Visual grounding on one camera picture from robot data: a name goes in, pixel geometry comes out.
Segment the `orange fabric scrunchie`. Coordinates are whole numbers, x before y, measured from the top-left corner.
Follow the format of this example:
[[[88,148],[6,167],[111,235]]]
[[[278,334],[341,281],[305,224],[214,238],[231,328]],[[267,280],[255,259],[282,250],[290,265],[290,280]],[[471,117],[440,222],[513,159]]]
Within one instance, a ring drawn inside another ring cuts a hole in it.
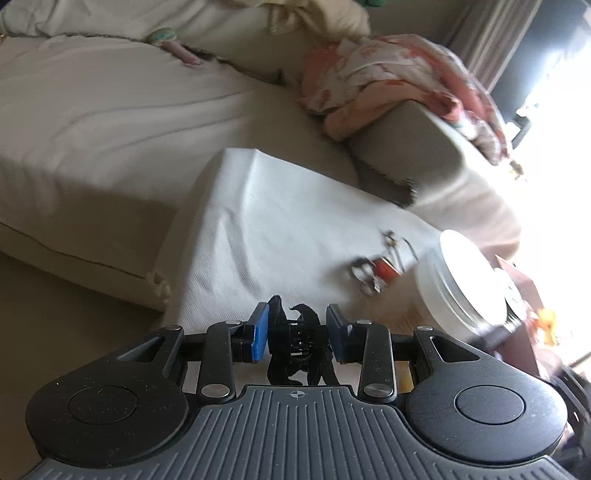
[[[549,346],[557,346],[557,316],[556,312],[550,308],[541,308],[537,310],[537,325],[544,332],[544,343]]]

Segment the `beige covered sofa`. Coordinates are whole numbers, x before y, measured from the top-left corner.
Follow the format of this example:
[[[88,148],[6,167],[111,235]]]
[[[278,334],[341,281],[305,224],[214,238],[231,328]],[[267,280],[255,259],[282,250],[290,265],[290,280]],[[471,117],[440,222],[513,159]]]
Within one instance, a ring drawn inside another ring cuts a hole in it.
[[[437,140],[405,107],[380,145],[387,174],[322,134],[294,86],[311,40],[266,35],[263,12],[218,1],[11,1],[1,11],[1,249],[85,288],[156,310],[148,283],[173,219],[224,148],[254,148],[335,181],[388,193],[422,184],[412,212],[488,254],[520,243],[497,171],[461,139]],[[202,64],[145,42],[160,28]]]

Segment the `black hair claw clip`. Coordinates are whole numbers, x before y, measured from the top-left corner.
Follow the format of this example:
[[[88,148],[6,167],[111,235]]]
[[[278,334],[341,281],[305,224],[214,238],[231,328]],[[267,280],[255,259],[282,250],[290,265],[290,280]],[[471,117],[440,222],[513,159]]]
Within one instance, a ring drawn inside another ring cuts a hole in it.
[[[328,328],[320,321],[318,314],[305,304],[297,304],[290,310],[297,312],[297,319],[290,320],[283,310],[283,301],[274,295],[267,302],[270,307],[269,345],[270,363],[267,380],[274,386],[303,385],[293,377],[298,372],[307,374],[307,385],[339,386],[338,377],[332,365],[331,343]]]

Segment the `floral pink blanket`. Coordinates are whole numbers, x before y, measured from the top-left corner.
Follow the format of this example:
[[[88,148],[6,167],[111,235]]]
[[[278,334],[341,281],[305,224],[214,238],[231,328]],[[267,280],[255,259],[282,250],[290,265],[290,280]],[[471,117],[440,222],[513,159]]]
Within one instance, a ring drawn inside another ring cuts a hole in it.
[[[414,101],[443,119],[493,165],[510,156],[504,121],[488,91],[459,57],[415,34],[342,40],[312,51],[301,105],[342,141],[394,107]]]

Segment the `white table cloth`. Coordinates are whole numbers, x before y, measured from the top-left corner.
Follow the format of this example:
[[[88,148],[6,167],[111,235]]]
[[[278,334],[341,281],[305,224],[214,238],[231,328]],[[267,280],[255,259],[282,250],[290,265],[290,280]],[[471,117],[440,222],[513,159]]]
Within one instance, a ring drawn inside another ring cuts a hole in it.
[[[387,232],[412,265],[438,243],[437,229],[394,204],[256,149],[225,149],[182,202],[149,279],[162,321],[188,333],[245,321],[257,304],[331,304],[352,319],[370,299],[349,266],[384,253]]]

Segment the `small pink green toy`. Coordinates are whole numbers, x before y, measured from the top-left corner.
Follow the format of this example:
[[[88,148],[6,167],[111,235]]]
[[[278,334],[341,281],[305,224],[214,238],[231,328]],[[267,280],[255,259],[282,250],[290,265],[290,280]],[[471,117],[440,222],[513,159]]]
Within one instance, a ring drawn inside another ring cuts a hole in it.
[[[197,67],[202,60],[184,47],[179,41],[176,32],[171,28],[160,28],[145,37],[145,42],[158,47],[190,67]]]

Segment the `cream crumpled blanket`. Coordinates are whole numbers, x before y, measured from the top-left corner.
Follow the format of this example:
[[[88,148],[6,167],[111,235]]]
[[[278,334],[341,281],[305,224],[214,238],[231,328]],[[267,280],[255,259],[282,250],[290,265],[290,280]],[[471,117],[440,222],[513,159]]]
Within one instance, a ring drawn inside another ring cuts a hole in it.
[[[266,1],[270,33],[287,34],[298,28],[329,41],[358,40],[370,35],[369,14],[351,0]]]

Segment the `clear jar silver lid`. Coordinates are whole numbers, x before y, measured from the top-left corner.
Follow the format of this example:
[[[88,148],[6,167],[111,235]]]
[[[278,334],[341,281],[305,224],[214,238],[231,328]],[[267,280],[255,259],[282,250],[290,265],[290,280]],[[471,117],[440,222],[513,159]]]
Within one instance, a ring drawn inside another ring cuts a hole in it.
[[[505,295],[493,267],[461,233],[443,231],[414,272],[427,313],[447,334],[469,342],[506,322]]]

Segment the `pink cardboard box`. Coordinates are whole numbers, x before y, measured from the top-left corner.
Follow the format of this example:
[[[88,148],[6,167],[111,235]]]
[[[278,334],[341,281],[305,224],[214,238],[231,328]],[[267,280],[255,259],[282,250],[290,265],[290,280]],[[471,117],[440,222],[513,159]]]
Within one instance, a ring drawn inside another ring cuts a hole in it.
[[[510,261],[496,256],[493,267],[505,295],[506,320],[470,344],[527,374],[549,380],[560,360],[538,337],[539,316],[534,308],[543,306],[539,292],[533,280]]]

